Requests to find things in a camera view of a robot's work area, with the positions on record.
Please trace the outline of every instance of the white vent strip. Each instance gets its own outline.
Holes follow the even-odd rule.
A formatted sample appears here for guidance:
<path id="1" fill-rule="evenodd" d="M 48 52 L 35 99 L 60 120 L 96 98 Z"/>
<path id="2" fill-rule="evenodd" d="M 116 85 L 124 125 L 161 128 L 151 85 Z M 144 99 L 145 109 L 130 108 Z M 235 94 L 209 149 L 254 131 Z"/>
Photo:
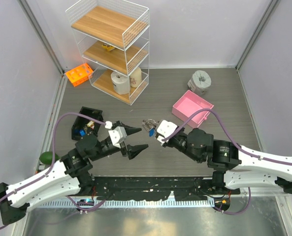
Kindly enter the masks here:
<path id="1" fill-rule="evenodd" d="M 100 208 L 169 208 L 169 207 L 214 207 L 215 202 L 212 198 L 201 201 L 175 201 L 174 198 L 168 198 L 165 201 L 106 201 Z M 74 208 L 74 204 L 68 199 L 58 199 L 41 205 L 39 208 Z"/>

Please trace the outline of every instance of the green ball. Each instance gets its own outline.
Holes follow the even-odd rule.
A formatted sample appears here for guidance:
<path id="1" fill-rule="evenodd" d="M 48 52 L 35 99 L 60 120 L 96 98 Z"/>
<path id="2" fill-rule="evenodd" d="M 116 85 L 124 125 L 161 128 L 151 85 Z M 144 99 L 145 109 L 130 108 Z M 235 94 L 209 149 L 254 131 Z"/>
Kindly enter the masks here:
<path id="1" fill-rule="evenodd" d="M 39 157 L 40 162 L 42 162 L 44 165 L 52 164 L 52 159 L 53 159 L 52 151 L 43 152 Z M 60 157 L 55 153 L 55 161 L 58 161 L 59 159 Z"/>

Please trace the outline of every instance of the shelf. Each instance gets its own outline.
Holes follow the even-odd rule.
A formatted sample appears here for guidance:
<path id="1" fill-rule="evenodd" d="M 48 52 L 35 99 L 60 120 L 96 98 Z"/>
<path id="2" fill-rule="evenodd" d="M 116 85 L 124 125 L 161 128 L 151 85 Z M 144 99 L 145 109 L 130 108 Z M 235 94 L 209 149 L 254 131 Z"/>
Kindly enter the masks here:
<path id="1" fill-rule="evenodd" d="M 130 88 L 130 92 L 124 95 L 119 95 L 117 92 L 115 92 L 114 88 L 113 88 L 113 83 L 112 83 L 112 79 L 111 79 L 111 74 L 112 74 L 112 70 L 105 70 L 98 79 L 96 79 L 93 82 L 93 86 L 98 88 L 99 90 L 106 92 L 110 95 L 112 95 L 113 97 L 118 98 L 119 100 L 126 102 L 128 104 L 133 104 L 133 102 L 136 100 L 136 98 L 141 94 L 141 92 L 147 87 L 148 85 L 148 75 L 144 72 L 142 72 L 142 79 L 143 81 L 141 82 L 141 84 L 137 87 L 137 88 Z"/>
<path id="2" fill-rule="evenodd" d="M 142 49 L 136 46 L 131 46 L 126 51 L 121 51 L 116 48 L 110 52 L 102 48 L 102 45 L 103 42 L 96 42 L 86 50 L 83 55 L 86 56 L 85 58 L 92 59 L 97 63 L 102 63 L 102 65 L 123 73 L 124 75 L 133 72 L 133 69 L 135 69 L 135 67 L 137 67 L 148 55 L 148 44 L 146 44 L 147 47 L 143 47 Z M 128 62 L 128 72 L 126 68 L 125 53 Z"/>
<path id="3" fill-rule="evenodd" d="M 148 26 L 146 22 L 96 6 L 71 25 L 74 29 L 124 49 Z"/>

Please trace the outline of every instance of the wooden shelf board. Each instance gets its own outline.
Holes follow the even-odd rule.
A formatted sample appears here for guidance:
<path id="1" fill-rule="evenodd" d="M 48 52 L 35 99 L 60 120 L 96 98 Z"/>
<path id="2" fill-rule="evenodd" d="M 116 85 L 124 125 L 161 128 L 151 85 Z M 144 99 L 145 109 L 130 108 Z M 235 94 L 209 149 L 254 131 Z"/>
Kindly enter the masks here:
<path id="1" fill-rule="evenodd" d="M 83 54 L 123 74 L 128 74 L 126 70 L 125 52 L 117 48 L 108 52 L 102 48 L 102 45 L 103 42 L 98 41 Z M 127 61 L 130 61 L 139 50 L 140 48 L 136 46 L 130 46 L 126 50 Z M 144 58 L 144 56 L 148 54 L 147 51 L 141 51 L 140 53 L 142 54 L 142 57 L 137 56 L 134 60 L 140 60 L 140 58 Z M 132 64 L 139 64 L 139 61 L 134 60 L 131 62 Z"/>
<path id="2" fill-rule="evenodd" d="M 95 81 L 93 83 L 93 85 L 97 88 L 99 88 L 100 90 L 114 96 L 117 97 L 118 99 L 122 100 L 123 102 L 126 102 L 128 104 L 130 104 L 130 95 L 124 94 L 124 95 L 119 95 L 113 88 L 113 83 L 112 83 L 112 79 L 111 79 L 111 74 L 112 74 L 112 70 L 106 70 L 98 79 L 97 81 Z M 130 88 L 130 94 L 132 94 L 134 91 L 136 90 L 136 88 L 131 87 Z"/>
<path id="3" fill-rule="evenodd" d="M 122 34 L 134 22 L 135 19 L 132 17 L 96 6 L 80 20 L 72 24 L 72 27 L 102 41 L 109 42 L 114 46 L 124 48 Z M 139 24 L 144 25 L 144 27 L 137 27 L 138 31 L 134 32 L 134 35 L 138 35 L 147 27 L 144 22 L 139 22 Z"/>

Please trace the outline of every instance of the wire shelf rack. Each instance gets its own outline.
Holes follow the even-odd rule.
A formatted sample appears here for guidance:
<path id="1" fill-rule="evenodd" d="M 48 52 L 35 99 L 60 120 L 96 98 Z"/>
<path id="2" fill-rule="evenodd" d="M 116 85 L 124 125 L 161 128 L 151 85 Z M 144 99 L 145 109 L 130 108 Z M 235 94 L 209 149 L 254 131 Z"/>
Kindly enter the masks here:
<path id="1" fill-rule="evenodd" d="M 79 0 L 66 16 L 83 62 L 98 65 L 89 76 L 91 85 L 132 105 L 149 84 L 149 9 L 126 0 Z M 115 49 L 108 52 L 103 43 Z M 112 71 L 130 76 L 143 61 L 148 71 L 142 72 L 142 83 L 124 96 L 116 94 Z"/>

